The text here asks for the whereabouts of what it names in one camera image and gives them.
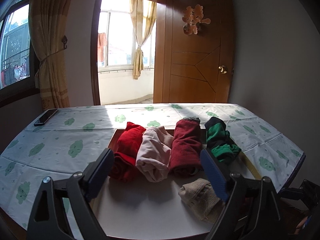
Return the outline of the yellow balcony curtain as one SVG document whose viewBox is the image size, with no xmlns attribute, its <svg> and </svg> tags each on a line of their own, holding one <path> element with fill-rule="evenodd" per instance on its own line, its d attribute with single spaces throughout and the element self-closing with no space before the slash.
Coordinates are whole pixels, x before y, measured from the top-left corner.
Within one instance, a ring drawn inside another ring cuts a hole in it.
<svg viewBox="0 0 320 240">
<path fill-rule="evenodd" d="M 138 80 L 144 69 L 142 45 L 151 35 L 156 22 L 157 3 L 149 0 L 146 2 L 146 16 L 144 16 L 144 0 L 130 0 L 130 17 L 138 44 L 133 59 L 132 77 L 134 80 Z"/>
</svg>

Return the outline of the dark red underwear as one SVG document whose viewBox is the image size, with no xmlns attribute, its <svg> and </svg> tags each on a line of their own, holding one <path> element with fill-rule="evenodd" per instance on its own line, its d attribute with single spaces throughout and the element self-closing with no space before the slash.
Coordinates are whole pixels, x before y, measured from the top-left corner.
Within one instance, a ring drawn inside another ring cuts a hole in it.
<svg viewBox="0 0 320 240">
<path fill-rule="evenodd" d="M 200 119 L 194 116 L 179 120 L 174 130 L 169 173 L 177 177 L 192 177 L 202 168 Z"/>
</svg>

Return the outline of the beige knit underwear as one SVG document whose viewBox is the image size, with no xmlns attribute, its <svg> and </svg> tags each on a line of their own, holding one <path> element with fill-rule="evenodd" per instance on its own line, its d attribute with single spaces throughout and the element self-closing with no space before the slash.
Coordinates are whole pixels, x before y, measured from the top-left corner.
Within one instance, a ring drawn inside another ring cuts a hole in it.
<svg viewBox="0 0 320 240">
<path fill-rule="evenodd" d="M 181 200 L 201 221 L 216 223 L 225 204 L 215 193 L 208 180 L 199 178 L 184 184 L 178 192 Z"/>
</svg>

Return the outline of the pink underwear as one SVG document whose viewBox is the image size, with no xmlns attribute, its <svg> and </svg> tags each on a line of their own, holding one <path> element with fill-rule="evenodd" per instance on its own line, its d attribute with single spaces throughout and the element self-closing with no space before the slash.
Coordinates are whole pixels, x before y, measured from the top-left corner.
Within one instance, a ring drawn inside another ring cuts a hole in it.
<svg viewBox="0 0 320 240">
<path fill-rule="evenodd" d="M 167 178 L 173 139 L 164 126 L 152 126 L 143 133 L 136 168 L 149 182 L 157 183 Z"/>
</svg>

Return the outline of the wooden door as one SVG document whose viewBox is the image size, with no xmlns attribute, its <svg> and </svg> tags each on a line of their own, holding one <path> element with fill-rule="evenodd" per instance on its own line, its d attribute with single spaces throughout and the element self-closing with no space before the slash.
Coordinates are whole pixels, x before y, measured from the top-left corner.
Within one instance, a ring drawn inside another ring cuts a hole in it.
<svg viewBox="0 0 320 240">
<path fill-rule="evenodd" d="M 186 7 L 203 6 L 197 35 L 185 35 Z M 233 0 L 165 0 L 157 5 L 153 85 L 155 103 L 226 103 L 233 77 Z M 228 68 L 221 74 L 218 67 Z"/>
</svg>

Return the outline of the green navy underwear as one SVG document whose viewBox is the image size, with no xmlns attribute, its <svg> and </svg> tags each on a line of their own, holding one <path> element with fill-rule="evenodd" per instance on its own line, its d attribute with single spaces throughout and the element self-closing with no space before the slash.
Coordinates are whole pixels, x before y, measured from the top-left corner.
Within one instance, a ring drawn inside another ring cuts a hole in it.
<svg viewBox="0 0 320 240">
<path fill-rule="evenodd" d="M 212 116 L 205 124 L 208 151 L 221 163 L 230 165 L 241 152 L 241 148 L 231 139 L 226 124 Z"/>
</svg>

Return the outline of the dark-framed window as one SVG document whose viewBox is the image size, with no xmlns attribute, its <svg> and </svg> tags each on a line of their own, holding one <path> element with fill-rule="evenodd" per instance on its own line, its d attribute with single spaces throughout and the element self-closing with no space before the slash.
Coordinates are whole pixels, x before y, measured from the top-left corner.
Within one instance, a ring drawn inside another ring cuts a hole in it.
<svg viewBox="0 0 320 240">
<path fill-rule="evenodd" d="M 39 61 L 29 31 L 30 0 L 1 4 L 1 107 L 39 92 L 35 72 Z"/>
</svg>

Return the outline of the brass door knob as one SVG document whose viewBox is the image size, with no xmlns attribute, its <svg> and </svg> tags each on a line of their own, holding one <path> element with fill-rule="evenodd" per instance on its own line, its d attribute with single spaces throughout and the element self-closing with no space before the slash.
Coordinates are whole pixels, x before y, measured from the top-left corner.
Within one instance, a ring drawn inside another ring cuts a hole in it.
<svg viewBox="0 0 320 240">
<path fill-rule="evenodd" d="M 224 65 L 219 66 L 218 70 L 220 71 L 221 74 L 227 74 L 228 72 L 228 68 Z"/>
</svg>

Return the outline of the white green-cloud tablecloth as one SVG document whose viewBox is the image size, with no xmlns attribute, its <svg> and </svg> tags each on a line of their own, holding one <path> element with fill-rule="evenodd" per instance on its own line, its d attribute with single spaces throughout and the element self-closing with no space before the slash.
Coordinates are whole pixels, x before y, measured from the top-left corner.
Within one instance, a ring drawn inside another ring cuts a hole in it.
<svg viewBox="0 0 320 240">
<path fill-rule="evenodd" d="M 26 229 L 43 178 L 67 179 L 83 171 L 127 122 L 174 129 L 186 116 L 206 123 L 223 120 L 231 138 L 261 176 L 277 191 L 288 185 L 304 152 L 280 131 L 249 110 L 223 103 L 160 103 L 60 109 L 44 126 L 29 124 L 1 154 L 1 209 Z"/>
</svg>

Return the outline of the gold double-happiness door ornament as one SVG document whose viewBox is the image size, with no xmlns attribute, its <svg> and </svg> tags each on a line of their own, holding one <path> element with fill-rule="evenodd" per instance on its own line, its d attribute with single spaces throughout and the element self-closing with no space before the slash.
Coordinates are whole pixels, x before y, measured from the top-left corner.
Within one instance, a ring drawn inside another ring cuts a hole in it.
<svg viewBox="0 0 320 240">
<path fill-rule="evenodd" d="M 203 6 L 197 4 L 195 8 L 186 7 L 183 11 L 182 21 L 184 22 L 183 32 L 185 35 L 195 34 L 201 28 L 201 24 L 210 24 L 210 18 L 204 18 Z"/>
</svg>

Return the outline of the bright red underwear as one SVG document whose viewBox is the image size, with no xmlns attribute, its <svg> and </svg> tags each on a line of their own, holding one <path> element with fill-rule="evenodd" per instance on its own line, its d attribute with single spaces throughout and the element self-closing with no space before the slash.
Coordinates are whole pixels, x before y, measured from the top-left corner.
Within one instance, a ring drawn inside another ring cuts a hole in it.
<svg viewBox="0 0 320 240">
<path fill-rule="evenodd" d="M 117 140 L 114 162 L 110 177 L 119 183 L 131 183 L 142 176 L 136 168 L 136 158 L 146 129 L 132 122 L 127 122 L 124 132 Z"/>
</svg>

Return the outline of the curtain tieback wall hook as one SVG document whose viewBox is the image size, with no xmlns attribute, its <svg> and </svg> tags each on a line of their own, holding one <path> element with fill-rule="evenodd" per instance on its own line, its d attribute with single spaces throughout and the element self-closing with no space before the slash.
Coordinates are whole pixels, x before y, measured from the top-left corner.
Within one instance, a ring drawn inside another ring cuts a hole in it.
<svg viewBox="0 0 320 240">
<path fill-rule="evenodd" d="M 67 39 L 66 35 L 64 35 L 61 40 L 61 42 L 63 43 L 63 50 L 67 49 L 67 41 L 68 41 L 68 39 Z"/>
</svg>

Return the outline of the beige window curtain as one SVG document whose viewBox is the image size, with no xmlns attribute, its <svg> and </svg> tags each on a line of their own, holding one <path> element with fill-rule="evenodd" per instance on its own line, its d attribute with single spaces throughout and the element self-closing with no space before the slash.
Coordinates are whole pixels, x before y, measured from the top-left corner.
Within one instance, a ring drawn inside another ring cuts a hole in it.
<svg viewBox="0 0 320 240">
<path fill-rule="evenodd" d="M 71 0 L 30 0 L 29 31 L 40 62 L 39 80 L 43 110 L 69 107 L 65 50 L 61 42 Z"/>
</svg>

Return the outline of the shallow beige cardboard box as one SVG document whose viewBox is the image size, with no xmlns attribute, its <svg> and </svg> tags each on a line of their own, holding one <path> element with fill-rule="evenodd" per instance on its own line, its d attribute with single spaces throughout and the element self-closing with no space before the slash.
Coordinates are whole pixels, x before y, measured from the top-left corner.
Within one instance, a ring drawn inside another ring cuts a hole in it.
<svg viewBox="0 0 320 240">
<path fill-rule="evenodd" d="M 141 174 L 128 184 L 106 178 L 91 207 L 110 239 L 202 239 L 212 225 L 199 220 L 178 195 L 182 185 L 198 178 L 206 175 L 151 183 Z"/>
</svg>

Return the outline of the black remote control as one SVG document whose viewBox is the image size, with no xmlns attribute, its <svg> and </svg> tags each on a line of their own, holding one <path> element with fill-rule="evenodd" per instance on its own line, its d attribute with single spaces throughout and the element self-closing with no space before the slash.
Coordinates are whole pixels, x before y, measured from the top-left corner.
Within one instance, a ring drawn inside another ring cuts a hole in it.
<svg viewBox="0 0 320 240">
<path fill-rule="evenodd" d="M 46 110 L 35 122 L 34 126 L 43 126 L 47 121 L 58 112 L 58 109 L 48 109 Z"/>
</svg>

